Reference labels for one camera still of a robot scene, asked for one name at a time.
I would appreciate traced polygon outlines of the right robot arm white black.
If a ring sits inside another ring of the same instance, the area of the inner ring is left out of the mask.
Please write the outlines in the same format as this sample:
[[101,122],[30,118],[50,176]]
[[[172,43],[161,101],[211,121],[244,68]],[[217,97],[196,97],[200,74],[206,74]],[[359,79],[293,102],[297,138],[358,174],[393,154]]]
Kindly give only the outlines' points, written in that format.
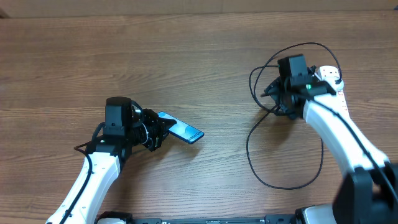
[[290,222],[397,223],[397,165],[350,118],[339,69],[309,68],[302,54],[282,58],[277,66],[279,77],[263,95],[319,134],[343,176],[333,203],[299,208]]

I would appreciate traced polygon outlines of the blue smartphone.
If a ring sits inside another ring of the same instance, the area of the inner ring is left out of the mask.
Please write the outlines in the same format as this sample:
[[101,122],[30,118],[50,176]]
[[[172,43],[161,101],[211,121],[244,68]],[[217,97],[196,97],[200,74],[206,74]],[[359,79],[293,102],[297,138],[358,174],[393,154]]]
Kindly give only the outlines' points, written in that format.
[[158,112],[158,115],[160,118],[175,120],[177,123],[169,129],[169,132],[186,143],[194,144],[205,135],[205,133],[199,129],[194,128],[193,126],[190,126],[163,111]]

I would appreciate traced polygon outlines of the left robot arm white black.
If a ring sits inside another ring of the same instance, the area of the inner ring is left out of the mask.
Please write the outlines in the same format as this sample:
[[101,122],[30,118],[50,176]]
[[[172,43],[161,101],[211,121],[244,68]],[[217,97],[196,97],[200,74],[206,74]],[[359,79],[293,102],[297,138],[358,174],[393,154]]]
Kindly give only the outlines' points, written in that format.
[[106,100],[105,121],[91,140],[75,147],[84,154],[83,167],[65,200],[47,223],[94,223],[103,200],[120,175],[134,146],[159,148],[176,120],[161,118],[128,97]]

